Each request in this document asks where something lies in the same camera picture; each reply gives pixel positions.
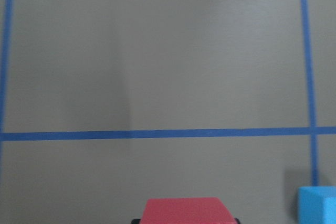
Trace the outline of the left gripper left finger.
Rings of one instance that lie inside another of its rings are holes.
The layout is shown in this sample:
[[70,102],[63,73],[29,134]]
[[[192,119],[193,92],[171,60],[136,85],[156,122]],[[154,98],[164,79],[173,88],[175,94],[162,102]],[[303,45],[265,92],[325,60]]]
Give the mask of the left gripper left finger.
[[140,223],[140,219],[133,219],[132,221],[131,221],[131,224],[139,224]]

